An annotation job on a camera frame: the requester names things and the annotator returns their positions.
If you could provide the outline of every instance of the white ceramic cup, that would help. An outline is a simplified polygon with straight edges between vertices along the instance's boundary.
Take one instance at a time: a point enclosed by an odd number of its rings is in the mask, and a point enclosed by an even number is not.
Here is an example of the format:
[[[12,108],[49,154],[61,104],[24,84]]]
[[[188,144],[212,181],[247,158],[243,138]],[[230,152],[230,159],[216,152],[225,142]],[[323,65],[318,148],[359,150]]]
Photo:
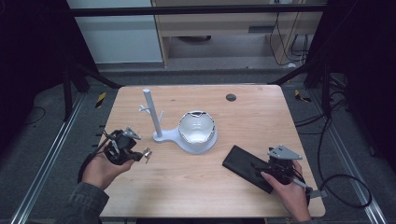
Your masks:
[[[197,145],[209,141],[215,127],[215,121],[205,111],[194,110],[181,118],[178,131],[187,143]]]

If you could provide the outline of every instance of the white stand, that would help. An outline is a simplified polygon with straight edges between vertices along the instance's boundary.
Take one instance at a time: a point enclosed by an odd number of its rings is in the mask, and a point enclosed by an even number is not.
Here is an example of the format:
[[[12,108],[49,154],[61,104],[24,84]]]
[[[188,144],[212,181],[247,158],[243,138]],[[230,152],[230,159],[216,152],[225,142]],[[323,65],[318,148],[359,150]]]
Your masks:
[[[216,128],[214,130],[212,138],[210,138],[207,142],[197,144],[191,144],[186,142],[186,140],[184,140],[184,138],[180,136],[178,126],[172,130],[162,130],[160,126],[160,120],[163,116],[163,112],[161,113],[160,119],[158,119],[157,112],[155,111],[154,103],[151,98],[150,90],[144,89],[143,93],[145,94],[148,106],[141,105],[140,111],[145,110],[151,115],[156,131],[152,135],[152,138],[156,143],[174,142],[184,151],[194,155],[202,154],[216,144],[216,141],[218,140],[218,131],[216,130]]]

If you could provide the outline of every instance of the wooden table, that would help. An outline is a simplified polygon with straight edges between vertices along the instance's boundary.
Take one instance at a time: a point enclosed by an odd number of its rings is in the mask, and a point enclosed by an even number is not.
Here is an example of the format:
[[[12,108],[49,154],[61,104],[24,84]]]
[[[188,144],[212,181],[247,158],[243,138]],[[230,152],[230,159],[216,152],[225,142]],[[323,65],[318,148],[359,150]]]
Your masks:
[[[175,143],[157,144],[143,89],[150,89],[157,110],[164,111],[161,127],[175,128],[192,110],[204,110],[216,122],[219,138],[213,148],[191,155]],[[229,102],[226,95],[236,95]],[[222,166],[233,145],[268,161],[268,147],[283,145],[303,156],[300,164],[308,186],[316,189],[299,136],[282,90],[271,85],[133,86],[120,89],[106,130],[127,126],[142,136],[134,147],[153,154],[145,164],[118,176],[106,190],[110,196],[102,217],[287,217],[273,192],[250,184]],[[321,199],[309,205],[313,217],[325,213]]]

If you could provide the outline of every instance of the human hand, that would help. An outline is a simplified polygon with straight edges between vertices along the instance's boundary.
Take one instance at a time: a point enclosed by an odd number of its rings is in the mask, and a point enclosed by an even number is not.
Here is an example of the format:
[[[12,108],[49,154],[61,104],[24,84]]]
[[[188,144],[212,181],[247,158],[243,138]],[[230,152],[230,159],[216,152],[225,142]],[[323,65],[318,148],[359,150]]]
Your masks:
[[[297,161],[293,161],[294,168],[302,174],[302,167]],[[312,220],[306,202],[305,189],[294,182],[288,185],[279,183],[272,175],[262,172],[264,179],[274,188],[282,200],[286,210],[297,222]]]
[[[85,168],[81,182],[85,182],[105,190],[111,182],[120,174],[131,169],[133,160],[126,161],[123,165],[111,163],[103,153],[105,147],[102,147],[91,162]]]

